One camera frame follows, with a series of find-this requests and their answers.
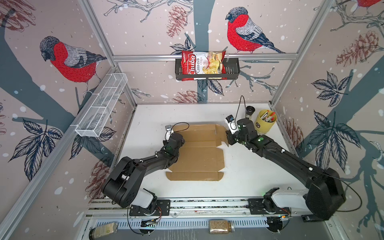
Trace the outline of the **brown cardboard box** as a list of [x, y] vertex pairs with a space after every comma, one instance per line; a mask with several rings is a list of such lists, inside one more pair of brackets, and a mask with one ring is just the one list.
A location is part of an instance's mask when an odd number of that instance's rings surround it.
[[185, 140], [178, 161], [169, 167], [166, 177], [170, 181], [220, 181], [225, 168], [224, 151], [228, 145], [226, 127], [216, 124], [177, 125], [175, 133]]

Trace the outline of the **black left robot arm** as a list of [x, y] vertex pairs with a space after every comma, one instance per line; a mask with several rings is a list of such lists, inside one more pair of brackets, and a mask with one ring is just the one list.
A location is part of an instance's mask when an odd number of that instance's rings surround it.
[[145, 176], [164, 170], [178, 161], [180, 148], [185, 140], [179, 133], [170, 130], [163, 147], [153, 156], [143, 159], [122, 158], [101, 187], [102, 193], [122, 208], [137, 208], [141, 214], [156, 212], [157, 196], [141, 188]]

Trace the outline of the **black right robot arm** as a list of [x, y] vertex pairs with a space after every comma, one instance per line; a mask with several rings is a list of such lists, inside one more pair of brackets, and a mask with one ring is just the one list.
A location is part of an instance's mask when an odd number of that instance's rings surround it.
[[264, 209], [275, 214], [279, 209], [294, 208], [311, 212], [316, 219], [329, 220], [345, 203], [346, 196], [339, 174], [328, 168], [323, 170], [286, 151], [273, 139], [259, 135], [248, 119], [238, 121], [232, 115], [225, 118], [229, 145], [239, 143], [250, 152], [272, 161], [299, 180], [305, 191], [272, 188], [263, 196]]

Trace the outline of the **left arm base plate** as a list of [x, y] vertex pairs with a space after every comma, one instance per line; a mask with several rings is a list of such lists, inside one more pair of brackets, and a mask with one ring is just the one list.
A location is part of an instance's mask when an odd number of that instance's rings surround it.
[[160, 217], [170, 214], [170, 200], [153, 199], [147, 208], [132, 205], [129, 210], [130, 217]]

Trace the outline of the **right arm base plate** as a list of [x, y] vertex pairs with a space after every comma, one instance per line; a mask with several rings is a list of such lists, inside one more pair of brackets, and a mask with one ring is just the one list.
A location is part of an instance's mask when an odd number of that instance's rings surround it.
[[279, 208], [272, 200], [264, 198], [248, 199], [247, 208], [252, 215], [290, 215], [289, 208]]

